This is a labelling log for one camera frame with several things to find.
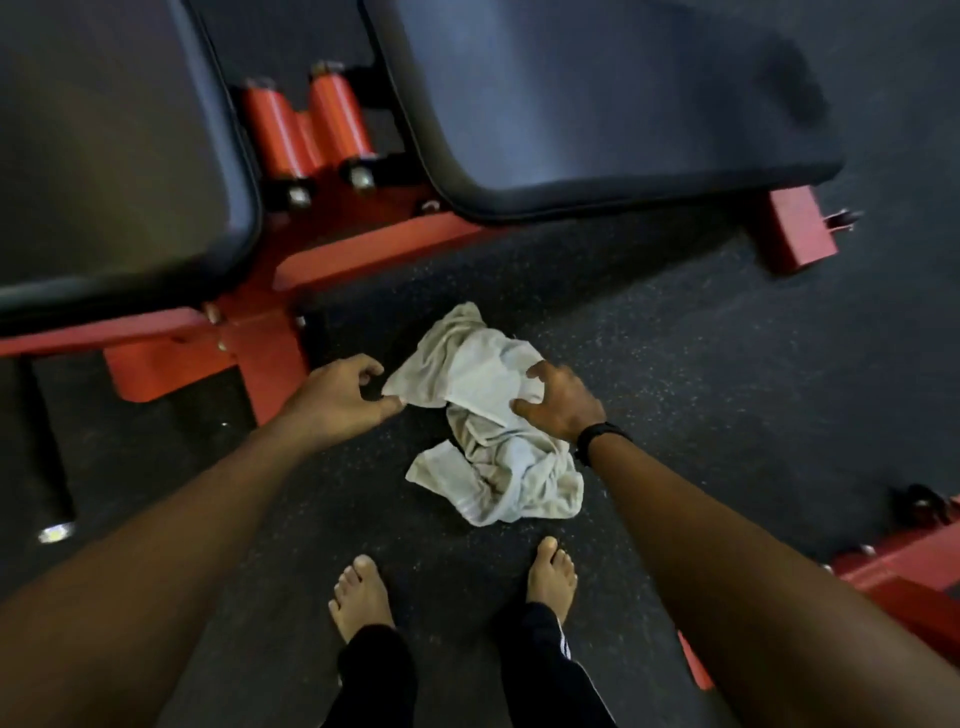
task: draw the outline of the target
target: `black watch strap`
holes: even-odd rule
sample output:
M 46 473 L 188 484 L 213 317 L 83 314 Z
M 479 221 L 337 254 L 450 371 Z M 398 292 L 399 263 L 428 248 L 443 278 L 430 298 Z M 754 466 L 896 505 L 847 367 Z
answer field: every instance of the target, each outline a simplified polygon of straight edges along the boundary
M 625 440 L 630 440 L 633 442 L 633 438 L 624 432 L 622 429 L 614 425 L 613 423 L 599 423 L 598 425 L 591 425 L 577 437 L 577 449 L 573 453 L 574 457 L 577 458 L 580 462 L 590 467 L 590 443 L 593 442 L 594 437 L 599 435 L 606 434 L 607 432 L 612 432 L 614 435 L 619 435 Z

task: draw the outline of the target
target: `black pants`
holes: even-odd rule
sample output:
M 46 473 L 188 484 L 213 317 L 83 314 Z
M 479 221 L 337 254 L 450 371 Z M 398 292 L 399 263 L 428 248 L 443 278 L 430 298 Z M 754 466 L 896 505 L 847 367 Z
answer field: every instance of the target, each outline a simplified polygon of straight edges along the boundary
M 500 673 L 515 728 L 615 728 L 582 667 L 570 659 L 557 618 L 542 604 L 524 604 L 498 629 Z M 403 638 L 385 626 L 364 627 L 338 661 L 343 687 L 324 728 L 410 728 L 417 672 Z

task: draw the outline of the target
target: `toe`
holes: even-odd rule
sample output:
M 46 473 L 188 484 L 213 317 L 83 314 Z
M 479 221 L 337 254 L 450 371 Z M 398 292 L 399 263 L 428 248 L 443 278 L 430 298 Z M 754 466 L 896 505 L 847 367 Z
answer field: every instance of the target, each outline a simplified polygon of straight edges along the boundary
M 365 553 L 353 559 L 353 568 L 356 569 L 361 579 L 376 576 L 376 564 L 373 562 L 373 559 Z
M 568 553 L 564 553 L 564 558 L 558 566 L 560 567 L 560 571 L 567 579 L 572 577 L 575 573 L 573 569 L 573 559 L 570 558 L 570 554 Z
M 557 539 L 553 536 L 547 536 L 540 542 L 540 545 L 537 546 L 537 561 L 538 563 L 549 564 L 550 559 L 553 558 L 553 555 L 557 552 Z

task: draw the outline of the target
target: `gym equipment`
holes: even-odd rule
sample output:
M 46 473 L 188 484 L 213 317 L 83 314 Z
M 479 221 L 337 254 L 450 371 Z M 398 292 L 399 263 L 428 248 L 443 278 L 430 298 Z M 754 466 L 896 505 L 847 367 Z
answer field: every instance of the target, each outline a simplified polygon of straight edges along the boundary
M 839 144 L 778 34 L 651 0 L 361 11 L 375 64 L 319 61 L 295 111 L 228 89 L 181 0 L 6 3 L 0 356 L 103 350 L 138 402 L 239 367 L 264 423 L 308 372 L 304 294 L 498 226 L 723 194 L 783 270 L 836 252 L 809 186 Z

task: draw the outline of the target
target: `white towel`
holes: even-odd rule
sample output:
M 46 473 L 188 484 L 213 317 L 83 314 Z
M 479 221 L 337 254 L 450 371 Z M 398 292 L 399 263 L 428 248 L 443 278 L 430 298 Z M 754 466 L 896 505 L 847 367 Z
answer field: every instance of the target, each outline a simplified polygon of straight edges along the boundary
M 569 445 L 510 409 L 516 398 L 543 400 L 543 383 L 526 376 L 542 359 L 529 343 L 487 328 L 473 303 L 434 324 L 383 394 L 417 407 L 446 406 L 463 452 L 446 440 L 417 456 L 407 480 L 448 498 L 473 525 L 576 516 L 584 479 Z

